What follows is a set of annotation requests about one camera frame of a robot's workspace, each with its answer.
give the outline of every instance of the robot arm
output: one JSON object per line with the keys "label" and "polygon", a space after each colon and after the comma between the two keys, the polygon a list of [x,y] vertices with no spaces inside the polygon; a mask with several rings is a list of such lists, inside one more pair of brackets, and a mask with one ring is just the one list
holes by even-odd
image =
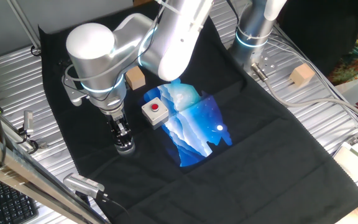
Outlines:
{"label": "robot arm", "polygon": [[242,12],[230,52],[247,72],[253,63],[261,61],[264,45],[286,1],[253,0]]}
{"label": "robot arm", "polygon": [[162,80],[178,78],[190,61],[213,0],[172,0],[161,4],[170,10],[164,11],[155,29],[149,18],[132,14],[114,31],[90,23],[78,26],[67,37],[67,51],[84,88],[81,93],[73,90],[74,79],[64,76],[62,82],[68,96],[76,106],[81,105],[82,97],[87,97],[107,116],[121,155],[132,154],[135,149],[123,110],[124,74],[140,65]]}

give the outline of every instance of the red button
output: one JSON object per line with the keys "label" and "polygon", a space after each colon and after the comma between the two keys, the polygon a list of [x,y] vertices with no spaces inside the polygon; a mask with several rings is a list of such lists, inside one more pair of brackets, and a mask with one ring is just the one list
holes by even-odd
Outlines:
{"label": "red button", "polygon": [[156,111],[158,111],[158,104],[153,104],[152,105],[152,111],[154,111],[154,112],[156,112]]}

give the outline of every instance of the metal table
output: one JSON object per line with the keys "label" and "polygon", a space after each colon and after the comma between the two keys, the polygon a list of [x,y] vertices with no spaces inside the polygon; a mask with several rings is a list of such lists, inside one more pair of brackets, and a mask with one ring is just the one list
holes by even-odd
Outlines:
{"label": "metal table", "polygon": [[[234,1],[241,12],[248,0]],[[221,37],[222,43],[228,47],[235,37],[236,18],[225,0],[215,0],[210,13]],[[47,142],[48,148],[37,151],[33,157],[59,180],[71,172],[77,173],[73,159],[62,138],[59,127],[49,107],[42,86],[41,58],[34,57],[26,47],[11,54],[0,57],[0,106],[4,116],[15,127],[23,123],[23,111],[34,112],[35,134],[33,140]],[[283,99],[297,102],[325,98],[332,93],[323,85],[322,80],[314,77],[307,86],[297,88],[289,79],[293,69],[302,64],[295,55],[268,45],[265,49],[270,67],[268,72],[272,86]],[[305,128],[328,151],[333,152],[346,140],[358,132],[358,122],[342,106],[332,103],[319,103],[304,108],[289,108]],[[102,211],[94,200],[92,207],[102,216]],[[38,203],[39,216],[30,223],[72,222]]]}

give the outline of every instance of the gray cable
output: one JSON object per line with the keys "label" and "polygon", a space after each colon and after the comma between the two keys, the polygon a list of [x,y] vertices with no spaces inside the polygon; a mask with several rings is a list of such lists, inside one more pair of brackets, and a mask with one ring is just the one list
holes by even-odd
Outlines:
{"label": "gray cable", "polygon": [[125,56],[121,61],[119,61],[117,64],[115,64],[113,67],[107,69],[106,71],[100,73],[100,74],[97,74],[95,76],[92,76],[92,77],[88,77],[88,78],[73,78],[69,75],[66,76],[66,78],[70,79],[70,80],[73,80],[73,81],[78,81],[78,82],[82,82],[82,81],[88,81],[88,80],[92,80],[94,78],[99,78],[103,75],[106,75],[107,73],[113,71],[115,68],[117,68],[118,66],[120,66],[122,63],[124,63],[136,50],[138,50],[138,46],[140,43],[142,43],[144,41],[144,39],[146,38],[147,34],[155,27],[155,24],[157,23],[159,17],[161,16],[162,12],[164,11],[165,9],[165,6],[162,6],[160,12],[158,12],[158,15],[157,17],[154,19],[152,25],[150,26],[149,30],[146,32],[146,35],[144,35],[144,37],[142,38],[142,40],[136,45],[136,47],[133,49],[133,51],[131,53],[129,53],[127,56]]}
{"label": "gray cable", "polygon": [[[281,43],[281,44],[283,44],[283,45],[289,47],[290,49],[295,50],[292,46],[290,46],[290,45],[288,45],[288,44],[286,44],[286,43],[284,43],[284,42],[282,42],[282,41],[279,41],[279,40],[276,40],[276,39],[273,39],[273,38],[269,38],[269,40],[273,40],[273,41],[279,42],[279,43]],[[277,46],[277,45],[272,44],[272,43],[270,43],[270,42],[267,42],[267,43],[270,44],[270,45],[272,45],[272,46],[274,46],[274,47],[277,47],[278,49],[281,49],[281,50],[284,50],[284,51],[286,51],[286,52],[295,54],[296,56],[298,56],[298,58],[299,58],[301,61],[304,61],[304,62],[308,63],[310,66],[312,66],[313,70],[314,70],[315,73],[318,75],[318,78],[319,78],[320,81],[323,83],[323,85],[331,92],[331,94],[337,96],[337,97],[340,99],[340,101],[343,101],[343,100],[341,99],[341,97],[340,97],[339,95],[337,95],[337,93],[335,93],[335,91],[332,90],[332,88],[326,83],[325,79],[321,76],[321,73],[320,73],[319,70],[316,68],[316,66],[313,65],[313,63],[309,62],[307,59],[305,59],[305,58],[304,58],[302,55],[300,55],[298,52],[291,51],[291,50],[288,50],[288,49],[283,49],[283,48],[281,48],[280,46]]]}
{"label": "gray cable", "polygon": [[348,107],[350,110],[352,110],[353,112],[355,112],[358,115],[358,109],[356,107],[354,107],[353,105],[351,105],[348,102],[342,101],[342,100],[338,100],[338,99],[333,99],[333,98],[322,98],[322,99],[316,99],[316,100],[310,100],[310,101],[306,101],[306,102],[302,102],[302,103],[289,103],[283,99],[281,99],[276,92],[273,90],[270,82],[268,80],[265,81],[267,88],[270,90],[271,94],[273,95],[273,97],[280,102],[281,104],[288,106],[288,107],[303,107],[303,106],[309,106],[315,103],[323,103],[323,102],[332,102],[332,103],[337,103],[343,106]]}

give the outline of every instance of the black fabric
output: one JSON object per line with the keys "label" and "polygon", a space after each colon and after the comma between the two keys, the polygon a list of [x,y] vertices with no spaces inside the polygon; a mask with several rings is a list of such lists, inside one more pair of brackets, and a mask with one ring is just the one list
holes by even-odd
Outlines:
{"label": "black fabric", "polygon": [[358,0],[289,0],[280,26],[327,76],[354,47]]}
{"label": "black fabric", "polygon": [[[95,20],[114,30],[129,14],[150,18],[154,3]],[[211,19],[181,82],[214,96],[233,142],[211,144],[213,153],[180,168],[166,153],[170,138],[152,130],[138,104],[164,84],[143,70],[146,86],[128,91],[125,110],[137,154],[117,155],[104,115],[87,100],[73,106],[61,83],[71,29],[40,30],[46,96],[81,175],[106,187],[133,223],[334,223],[358,206],[358,188],[307,130],[239,68],[223,47]],[[98,202],[114,223],[125,213]]]}

